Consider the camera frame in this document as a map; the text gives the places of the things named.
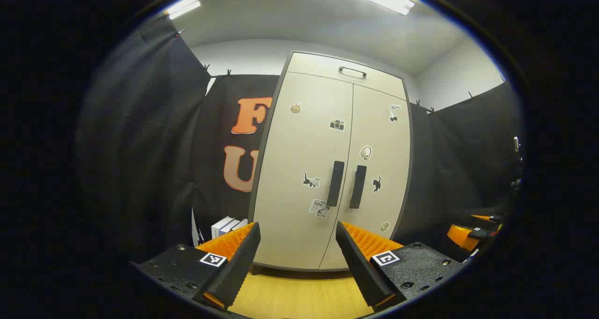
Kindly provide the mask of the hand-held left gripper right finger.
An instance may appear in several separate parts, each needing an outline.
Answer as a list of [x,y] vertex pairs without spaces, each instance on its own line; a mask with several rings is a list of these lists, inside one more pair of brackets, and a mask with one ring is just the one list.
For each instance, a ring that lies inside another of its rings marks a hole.
[[402,245],[338,221],[335,239],[366,304],[379,312],[421,297],[466,266],[422,243]]

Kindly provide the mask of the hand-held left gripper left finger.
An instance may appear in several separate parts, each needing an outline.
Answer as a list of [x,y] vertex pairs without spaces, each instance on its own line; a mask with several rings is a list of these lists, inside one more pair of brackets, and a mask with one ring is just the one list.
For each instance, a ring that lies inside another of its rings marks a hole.
[[260,241],[260,225],[252,222],[197,247],[174,245],[132,265],[171,293],[226,312],[253,265]]

